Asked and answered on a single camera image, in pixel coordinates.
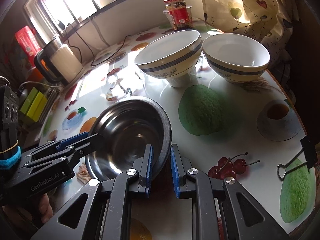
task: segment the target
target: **fruit print tablecloth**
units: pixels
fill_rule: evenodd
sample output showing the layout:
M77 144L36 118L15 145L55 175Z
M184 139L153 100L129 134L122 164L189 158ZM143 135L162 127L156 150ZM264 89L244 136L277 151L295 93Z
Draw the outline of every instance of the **fruit print tablecloth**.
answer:
M194 19L202 39L219 33ZM65 88L47 117L41 144L89 131L96 118L115 101L134 95L159 103L169 116L172 143L193 166L208 172L222 157L239 156L246 163L260 160L237 174L240 183L275 220L296 239L319 208L318 171L297 170L281 182L279 163L287 163L301 149L304 128L294 107L278 83L266 71L257 81L234 85L217 75L201 55L195 80L184 88L172 88L166 80L144 74L134 58L150 42L171 33L162 25L126 39L122 49ZM101 51L95 64L122 45ZM305 161L301 155L292 165ZM57 190L56 206L61 207L83 184L72 178ZM154 192L147 201L135 201L132 217L142 222L153 239L191 239L191 200L178 200L171 187Z

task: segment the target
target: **cherry stem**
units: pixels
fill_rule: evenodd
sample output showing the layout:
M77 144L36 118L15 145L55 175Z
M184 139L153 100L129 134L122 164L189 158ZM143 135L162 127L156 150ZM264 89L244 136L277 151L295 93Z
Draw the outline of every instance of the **cherry stem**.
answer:
M243 165L244 165L244 166L249 166L249 165L251 165L251 164L255 164L255 163L258 163L258 162L260 162L260 160L257 160L257 161L255 161L255 162L249 163L249 164L243 164Z
M246 153L238 154L238 155L234 156L233 158L231 158L230 160L232 160L232 159L234 159L234 158L236 158L238 156L244 156L244 155L248 155L248 153L246 152Z
M227 165L227 163L228 163L230 160L231 160L231 158L229 157L228 160L226 161L226 163L222 166L222 168L221 168L218 172L220 172L220 171L224 168L224 166Z

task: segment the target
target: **jar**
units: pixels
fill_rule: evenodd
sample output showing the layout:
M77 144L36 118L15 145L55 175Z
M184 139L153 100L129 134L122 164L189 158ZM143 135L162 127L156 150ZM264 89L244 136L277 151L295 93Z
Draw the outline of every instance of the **jar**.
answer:
M174 30L191 29L191 19L189 19L186 2L184 0L164 0L165 7L173 18Z

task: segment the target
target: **red bag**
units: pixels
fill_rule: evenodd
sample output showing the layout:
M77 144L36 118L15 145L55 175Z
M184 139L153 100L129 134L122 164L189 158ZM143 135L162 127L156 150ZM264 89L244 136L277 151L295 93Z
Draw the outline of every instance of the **red bag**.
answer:
M25 26L21 30L17 31L15 37L25 54L27 54L31 65L35 66L33 60L36 54L41 51L41 48L29 26Z

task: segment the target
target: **stainless steel bowl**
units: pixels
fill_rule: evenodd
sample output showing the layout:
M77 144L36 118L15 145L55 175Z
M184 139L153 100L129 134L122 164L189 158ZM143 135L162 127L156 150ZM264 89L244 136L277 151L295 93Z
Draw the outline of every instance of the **stainless steel bowl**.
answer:
M105 181L132 167L153 145L152 179L161 171L171 145L170 121L155 101L145 97L122 99L107 108L93 124L90 134L104 136L103 149L85 157L91 178Z

